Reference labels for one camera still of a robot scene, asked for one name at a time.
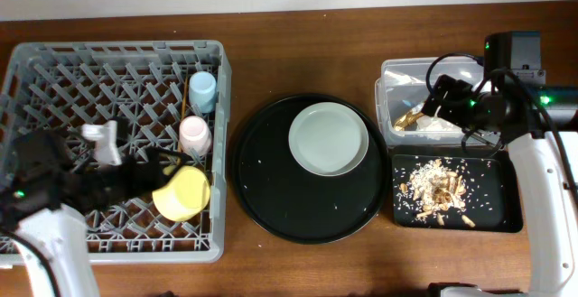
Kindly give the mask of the white tissue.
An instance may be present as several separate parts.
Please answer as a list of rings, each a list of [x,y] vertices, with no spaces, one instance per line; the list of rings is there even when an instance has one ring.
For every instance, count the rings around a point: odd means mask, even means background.
[[[436,116],[422,115],[416,119],[416,131],[422,132],[460,132],[457,125]]]

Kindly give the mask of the pink plastic cup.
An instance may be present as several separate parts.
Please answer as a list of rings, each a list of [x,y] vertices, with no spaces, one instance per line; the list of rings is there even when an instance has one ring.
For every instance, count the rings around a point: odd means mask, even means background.
[[[179,126],[179,142],[184,153],[205,156],[212,146],[208,123],[200,116],[185,117]]]

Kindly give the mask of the gold snack wrapper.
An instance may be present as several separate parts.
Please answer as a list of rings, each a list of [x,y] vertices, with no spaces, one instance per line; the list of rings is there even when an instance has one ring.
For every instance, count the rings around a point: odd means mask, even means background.
[[[394,129],[396,131],[405,131],[410,125],[415,124],[422,116],[424,116],[424,113],[422,113],[420,109],[410,109],[395,121]]]

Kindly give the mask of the yellow bowl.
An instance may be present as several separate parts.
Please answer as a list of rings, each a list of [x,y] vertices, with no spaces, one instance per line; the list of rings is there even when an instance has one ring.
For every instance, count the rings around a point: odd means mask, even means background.
[[[160,214],[174,222],[189,220],[210,202],[210,183],[203,171],[182,166],[162,188],[152,193]]]

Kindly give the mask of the blue plastic cup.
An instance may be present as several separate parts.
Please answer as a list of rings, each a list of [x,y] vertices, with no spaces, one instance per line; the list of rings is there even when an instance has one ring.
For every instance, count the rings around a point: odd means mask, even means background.
[[[196,105],[203,114],[212,113],[216,107],[217,81],[207,71],[194,73],[189,80],[190,105]]]

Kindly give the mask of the food scraps pile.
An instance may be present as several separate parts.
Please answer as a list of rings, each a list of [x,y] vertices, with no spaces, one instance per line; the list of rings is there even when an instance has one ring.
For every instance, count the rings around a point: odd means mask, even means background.
[[[400,190],[398,208],[407,208],[413,221],[425,223],[432,218],[442,227],[453,210],[467,227],[475,228],[476,223],[465,215],[468,187],[460,173],[465,167],[453,169],[449,161],[448,158],[436,158],[419,162],[409,178],[397,185]]]

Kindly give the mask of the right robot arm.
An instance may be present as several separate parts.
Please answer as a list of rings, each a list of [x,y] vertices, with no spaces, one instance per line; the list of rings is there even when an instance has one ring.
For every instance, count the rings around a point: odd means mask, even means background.
[[[422,108],[466,136],[495,132],[517,175],[531,254],[531,296],[577,294],[577,89],[548,86],[538,31],[490,34],[478,86],[427,80]]]

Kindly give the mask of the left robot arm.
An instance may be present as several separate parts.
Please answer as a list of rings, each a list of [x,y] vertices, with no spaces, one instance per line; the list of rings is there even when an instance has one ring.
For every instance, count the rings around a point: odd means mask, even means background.
[[[1,234],[16,244],[36,296],[97,296],[86,243],[87,212],[162,188],[190,160],[149,147],[146,161],[121,157],[117,125],[84,125],[99,166],[89,170],[70,156],[66,135],[35,130],[14,139],[11,185],[1,194]]]

